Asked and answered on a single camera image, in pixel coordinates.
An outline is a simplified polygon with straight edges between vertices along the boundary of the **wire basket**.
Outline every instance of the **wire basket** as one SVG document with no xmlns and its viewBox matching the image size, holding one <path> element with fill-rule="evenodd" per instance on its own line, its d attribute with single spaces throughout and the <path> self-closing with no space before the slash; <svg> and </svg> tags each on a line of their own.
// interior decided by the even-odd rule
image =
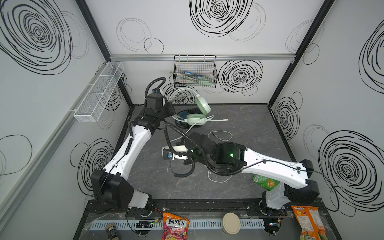
<svg viewBox="0 0 384 240">
<path fill-rule="evenodd" d="M 217 69 L 215 55 L 175 55 L 173 82 L 193 87 L 215 88 Z"/>
<path fill-rule="evenodd" d="M 79 122 L 97 122 L 124 71 L 121 62 L 109 62 L 80 103 L 73 116 Z"/>
</svg>

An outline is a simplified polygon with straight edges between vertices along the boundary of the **white lid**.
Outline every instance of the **white lid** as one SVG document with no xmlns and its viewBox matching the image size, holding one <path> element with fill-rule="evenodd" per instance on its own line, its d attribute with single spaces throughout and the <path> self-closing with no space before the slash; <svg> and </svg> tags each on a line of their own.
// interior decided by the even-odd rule
<svg viewBox="0 0 384 240">
<path fill-rule="evenodd" d="M 229 234 L 237 234 L 240 231 L 240 219 L 239 217 L 229 212 L 223 217 L 223 229 Z"/>
</svg>

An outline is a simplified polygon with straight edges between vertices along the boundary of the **green object in basket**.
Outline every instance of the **green object in basket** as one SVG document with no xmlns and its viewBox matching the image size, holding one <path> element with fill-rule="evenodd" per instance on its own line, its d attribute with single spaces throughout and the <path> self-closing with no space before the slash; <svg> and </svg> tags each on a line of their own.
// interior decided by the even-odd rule
<svg viewBox="0 0 384 240">
<path fill-rule="evenodd" d="M 272 178 L 264 177 L 258 174 L 253 176 L 253 182 L 256 182 L 258 185 L 265 187 L 268 190 L 274 189 L 277 185 L 279 185 L 279 181 L 274 180 Z"/>
</svg>

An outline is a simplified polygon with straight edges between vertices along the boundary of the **headphones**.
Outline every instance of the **headphones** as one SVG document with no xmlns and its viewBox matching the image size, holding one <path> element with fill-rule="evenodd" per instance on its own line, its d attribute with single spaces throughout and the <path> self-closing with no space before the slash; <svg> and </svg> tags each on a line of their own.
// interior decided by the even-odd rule
<svg viewBox="0 0 384 240">
<path fill-rule="evenodd" d="M 193 96 L 195 96 L 195 104 L 197 105 L 197 107 L 199 108 L 201 113 L 188 114 L 185 117 L 185 119 L 181 118 L 179 115 L 173 115 L 172 117 L 175 120 L 180 121 L 180 122 L 186 122 L 188 125 L 204 125 L 208 121 L 228 121 L 228 119 L 211 120 L 213 118 L 213 116 L 207 117 L 207 114 L 211 112 L 211 107 L 208 105 L 208 103 L 204 99 L 204 97 L 200 96 L 200 94 L 198 92 L 196 92 L 192 88 L 179 88 L 178 90 L 176 90 L 175 92 L 173 92 L 171 94 L 171 98 L 174 97 L 178 92 L 180 92 L 181 90 L 184 90 L 184 89 L 187 89 L 189 91 L 195 92 L 196 95 L 193 95 Z M 184 95 L 184 96 L 180 96 L 180 97 L 177 97 L 177 98 L 173 98 L 171 100 L 171 102 L 173 102 L 174 100 L 176 100 L 178 98 L 183 98 L 183 97 L 186 97 L 186 96 L 188 96 L 188 95 Z"/>
</svg>

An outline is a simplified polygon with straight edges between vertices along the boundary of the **snack bag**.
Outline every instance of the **snack bag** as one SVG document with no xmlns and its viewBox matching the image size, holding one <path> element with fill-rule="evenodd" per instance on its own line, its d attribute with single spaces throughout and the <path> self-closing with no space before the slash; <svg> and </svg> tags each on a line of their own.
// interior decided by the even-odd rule
<svg viewBox="0 0 384 240">
<path fill-rule="evenodd" d="M 258 174 L 253 176 L 253 182 L 256 182 L 258 185 L 265 187 L 268 190 L 274 189 L 277 185 L 279 185 L 279 181 L 274 180 L 269 177 L 264 177 Z"/>
<path fill-rule="evenodd" d="M 163 234 L 162 240 L 186 240 L 188 225 L 190 221 L 165 212 L 163 214 Z"/>
<path fill-rule="evenodd" d="M 300 240 L 328 240 L 317 207 L 291 206 L 301 226 Z"/>
</svg>

